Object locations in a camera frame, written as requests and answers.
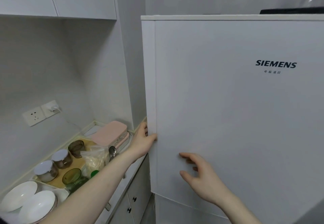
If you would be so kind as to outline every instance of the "person's left hand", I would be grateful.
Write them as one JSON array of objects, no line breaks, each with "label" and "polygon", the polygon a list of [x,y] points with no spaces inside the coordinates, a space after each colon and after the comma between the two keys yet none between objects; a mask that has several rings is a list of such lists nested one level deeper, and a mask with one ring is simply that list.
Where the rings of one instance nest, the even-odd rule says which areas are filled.
[{"label": "person's left hand", "polygon": [[157,134],[151,134],[148,136],[147,123],[142,122],[127,150],[132,154],[134,159],[137,160],[148,153],[156,139]]}]

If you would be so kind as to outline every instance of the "yellow tray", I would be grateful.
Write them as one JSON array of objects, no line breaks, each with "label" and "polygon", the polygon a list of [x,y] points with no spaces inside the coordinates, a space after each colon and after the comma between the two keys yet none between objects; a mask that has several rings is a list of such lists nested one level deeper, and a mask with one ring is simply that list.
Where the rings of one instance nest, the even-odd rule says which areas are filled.
[{"label": "yellow tray", "polygon": [[[75,137],[73,141],[76,141],[76,140],[82,140],[84,142],[84,145],[85,145],[87,151],[89,150],[89,146],[96,145],[92,140],[89,140],[88,138],[83,137],[83,136]],[[59,174],[57,175],[57,177],[55,177],[55,179],[50,181],[50,182],[46,182],[45,184],[50,185],[50,186],[54,186],[56,188],[61,188],[61,189],[65,188],[65,185],[62,182],[64,174],[66,172],[68,172],[70,169],[74,169],[74,168],[78,168],[78,169],[82,170],[83,166],[86,163],[83,158],[75,158],[75,157],[72,156],[72,159],[73,159],[73,162],[68,168],[59,169]],[[36,175],[33,177],[33,179],[35,181],[42,182]]]}]

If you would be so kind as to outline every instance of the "outlet plate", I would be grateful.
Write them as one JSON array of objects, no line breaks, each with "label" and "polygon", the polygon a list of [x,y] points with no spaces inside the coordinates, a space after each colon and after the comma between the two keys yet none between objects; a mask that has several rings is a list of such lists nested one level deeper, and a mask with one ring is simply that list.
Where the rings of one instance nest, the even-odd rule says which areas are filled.
[{"label": "outlet plate", "polygon": [[25,119],[25,121],[29,127],[46,119],[46,117],[40,107],[35,107],[34,109],[24,112],[22,114],[22,116]]},{"label": "outlet plate", "polygon": [[46,103],[44,105],[41,106],[42,110],[43,110],[43,113],[45,115],[46,118],[50,117],[50,116],[53,116],[55,115],[56,113],[59,113],[60,111],[59,110],[54,110],[54,111],[51,111],[49,110],[47,107],[51,107],[53,105],[57,105],[57,102],[55,100],[52,100],[51,102],[49,103]]}]

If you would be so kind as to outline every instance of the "white refrigerator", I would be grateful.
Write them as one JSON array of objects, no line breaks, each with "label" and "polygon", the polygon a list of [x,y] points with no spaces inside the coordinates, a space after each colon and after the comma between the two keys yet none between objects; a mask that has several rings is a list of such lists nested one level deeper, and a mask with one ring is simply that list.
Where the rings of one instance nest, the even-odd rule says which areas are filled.
[{"label": "white refrigerator", "polygon": [[142,16],[156,223],[221,223],[179,175],[209,161],[263,223],[324,198],[324,16]]}]

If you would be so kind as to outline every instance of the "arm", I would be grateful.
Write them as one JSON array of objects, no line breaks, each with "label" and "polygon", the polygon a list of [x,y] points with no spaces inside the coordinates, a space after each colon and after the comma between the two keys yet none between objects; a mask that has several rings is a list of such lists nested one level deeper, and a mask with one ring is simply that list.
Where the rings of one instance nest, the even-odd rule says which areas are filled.
[{"label": "arm", "polygon": [[180,156],[185,158],[187,163],[197,165],[193,167],[193,170],[198,172],[197,178],[186,171],[180,171],[180,175],[199,197],[220,207],[232,224],[261,224],[201,156],[184,152],[180,153]]},{"label": "arm", "polygon": [[154,140],[156,134],[147,136],[146,123],[141,123],[127,150],[68,197],[42,224],[95,223],[129,166],[148,153]]}]

